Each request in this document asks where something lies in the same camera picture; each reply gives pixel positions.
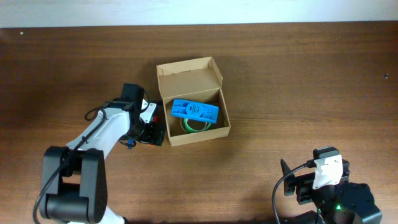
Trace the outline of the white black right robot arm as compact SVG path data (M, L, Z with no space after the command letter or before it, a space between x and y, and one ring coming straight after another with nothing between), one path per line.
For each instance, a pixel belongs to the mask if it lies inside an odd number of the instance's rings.
M314 173L294 176L294 171L281 160L284 194L296 194L298 204L314 203L316 210L293 218L279 218L277 223L380 224L382 212L369 185L350 182L349 162L342 163L343 175L338 184L313 189Z

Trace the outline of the blue ballpoint pen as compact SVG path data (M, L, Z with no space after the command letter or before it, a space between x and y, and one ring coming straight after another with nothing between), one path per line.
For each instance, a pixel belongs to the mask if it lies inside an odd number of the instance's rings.
M118 141L120 144L122 144L123 146L126 146L128 150L131 150L132 148L134 148L136 146L136 141L133 139L128 139L127 141L122 141L119 140Z

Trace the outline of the blue plastic case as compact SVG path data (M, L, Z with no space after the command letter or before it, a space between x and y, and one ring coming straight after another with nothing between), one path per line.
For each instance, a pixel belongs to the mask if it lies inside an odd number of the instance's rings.
M174 99L171 115L204 123L216 124L219 108L197 101Z

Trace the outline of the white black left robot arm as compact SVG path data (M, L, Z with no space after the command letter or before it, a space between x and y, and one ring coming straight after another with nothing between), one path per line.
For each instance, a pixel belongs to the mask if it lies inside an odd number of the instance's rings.
M121 96L89 110L90 125L65 146L44 153L42 183L32 209L39 218L57 223L127 223L108 206L105 159L114 145L161 146L165 127L157 121L160 102L145 89L124 84Z

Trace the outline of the brown cardboard box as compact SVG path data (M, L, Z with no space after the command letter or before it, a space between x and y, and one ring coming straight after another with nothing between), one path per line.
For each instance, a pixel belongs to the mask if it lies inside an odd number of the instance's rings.
M171 146L228 136L231 123L222 91L223 77L213 57L157 65L156 70ZM171 115L175 99L217 106L219 108L217 122L207 131L199 133L184 131L183 121Z

